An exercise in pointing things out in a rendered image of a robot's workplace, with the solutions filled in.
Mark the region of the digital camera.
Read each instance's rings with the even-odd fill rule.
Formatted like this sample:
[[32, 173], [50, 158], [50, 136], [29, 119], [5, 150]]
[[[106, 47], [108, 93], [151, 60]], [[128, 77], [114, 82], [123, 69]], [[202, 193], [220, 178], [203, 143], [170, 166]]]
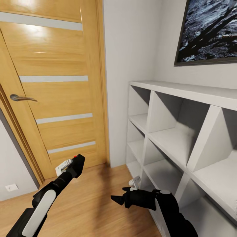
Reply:
[[67, 171], [72, 166], [77, 167], [78, 175], [75, 176], [75, 178], [78, 178], [81, 175], [82, 171], [83, 171], [85, 158], [84, 158], [83, 155], [78, 154], [72, 160], [73, 160], [72, 164], [70, 164], [67, 168], [65, 168], [65, 170]]

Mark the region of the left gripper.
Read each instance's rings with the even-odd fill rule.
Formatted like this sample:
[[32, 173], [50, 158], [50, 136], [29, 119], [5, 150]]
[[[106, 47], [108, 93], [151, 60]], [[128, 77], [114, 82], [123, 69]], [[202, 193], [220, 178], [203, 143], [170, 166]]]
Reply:
[[72, 166], [66, 172], [62, 173], [57, 179], [62, 179], [65, 182], [65, 187], [68, 183], [78, 175], [77, 167]]

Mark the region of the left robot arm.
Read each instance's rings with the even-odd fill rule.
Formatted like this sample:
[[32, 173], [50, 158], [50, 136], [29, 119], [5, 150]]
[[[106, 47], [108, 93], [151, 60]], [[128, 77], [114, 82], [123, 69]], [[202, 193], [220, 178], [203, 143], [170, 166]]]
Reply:
[[78, 175], [77, 167], [72, 166], [67, 171], [65, 170], [72, 162], [73, 160], [68, 159], [56, 168], [57, 179], [33, 195], [33, 207], [25, 209], [5, 237], [38, 236], [56, 197]]

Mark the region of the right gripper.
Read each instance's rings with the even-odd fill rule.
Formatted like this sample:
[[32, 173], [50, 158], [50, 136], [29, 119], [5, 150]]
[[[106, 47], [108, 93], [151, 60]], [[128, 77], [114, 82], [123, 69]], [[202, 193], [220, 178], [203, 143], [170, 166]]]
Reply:
[[111, 199], [120, 205], [125, 203], [125, 208], [130, 208], [131, 205], [136, 205], [145, 208], [144, 206], [144, 192], [145, 190], [130, 190], [131, 187], [123, 187], [122, 189], [126, 191], [123, 196], [111, 195]]

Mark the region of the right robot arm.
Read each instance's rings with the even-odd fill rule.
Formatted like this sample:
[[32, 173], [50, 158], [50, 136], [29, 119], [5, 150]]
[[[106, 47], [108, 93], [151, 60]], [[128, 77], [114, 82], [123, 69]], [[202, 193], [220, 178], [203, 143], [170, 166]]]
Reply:
[[125, 208], [131, 205], [157, 210], [160, 217], [166, 237], [198, 237], [197, 232], [191, 222], [185, 220], [184, 216], [179, 213], [179, 206], [168, 190], [153, 190], [148, 192], [139, 190], [138, 182], [140, 176], [136, 176], [129, 181], [132, 187], [123, 187], [126, 191], [123, 196], [111, 195], [111, 199], [120, 205], [125, 203]]

